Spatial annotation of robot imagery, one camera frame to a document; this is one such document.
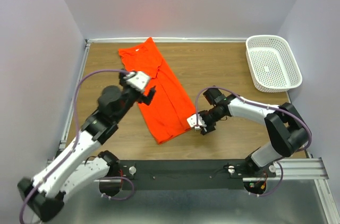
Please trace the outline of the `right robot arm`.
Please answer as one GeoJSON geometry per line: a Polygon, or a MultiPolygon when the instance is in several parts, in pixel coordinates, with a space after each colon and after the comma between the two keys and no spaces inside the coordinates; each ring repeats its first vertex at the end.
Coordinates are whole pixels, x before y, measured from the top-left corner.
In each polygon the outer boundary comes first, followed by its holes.
{"type": "Polygon", "coordinates": [[[265,126],[269,142],[243,160],[238,169],[240,173],[257,177],[265,166],[304,151],[311,145],[311,130],[291,103],[263,104],[233,91],[225,96],[223,91],[223,88],[217,86],[201,90],[199,93],[204,95],[212,108],[203,111],[196,109],[187,122],[202,135],[214,131],[216,123],[224,117],[241,117],[265,126]]]}

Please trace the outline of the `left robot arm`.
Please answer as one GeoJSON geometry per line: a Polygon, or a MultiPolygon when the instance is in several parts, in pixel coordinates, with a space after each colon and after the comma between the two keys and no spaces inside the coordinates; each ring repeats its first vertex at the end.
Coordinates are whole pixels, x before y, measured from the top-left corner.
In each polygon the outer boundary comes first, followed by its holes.
{"type": "Polygon", "coordinates": [[[77,133],[72,142],[42,171],[32,178],[24,177],[18,182],[23,200],[19,222],[29,207],[42,222],[52,220],[63,208],[66,198],[85,182],[97,178],[114,178],[118,166],[108,157],[99,157],[98,168],[90,168],[80,178],[76,171],[93,151],[102,146],[117,130],[118,124],[134,103],[150,105],[156,89],[145,90],[151,77],[142,71],[117,70],[119,86],[104,88],[97,100],[96,110],[83,125],[76,123],[77,133]]]}

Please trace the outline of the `orange t-shirt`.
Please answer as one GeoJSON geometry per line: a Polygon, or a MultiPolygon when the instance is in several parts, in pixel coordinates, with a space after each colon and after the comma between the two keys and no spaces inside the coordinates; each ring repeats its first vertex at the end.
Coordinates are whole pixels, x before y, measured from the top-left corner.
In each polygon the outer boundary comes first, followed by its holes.
{"type": "Polygon", "coordinates": [[[152,87],[156,89],[150,105],[139,105],[155,141],[162,144],[189,131],[187,118],[194,114],[195,106],[153,39],[148,38],[131,48],[121,48],[118,54],[128,71],[142,71],[150,76],[146,93],[152,87]]]}

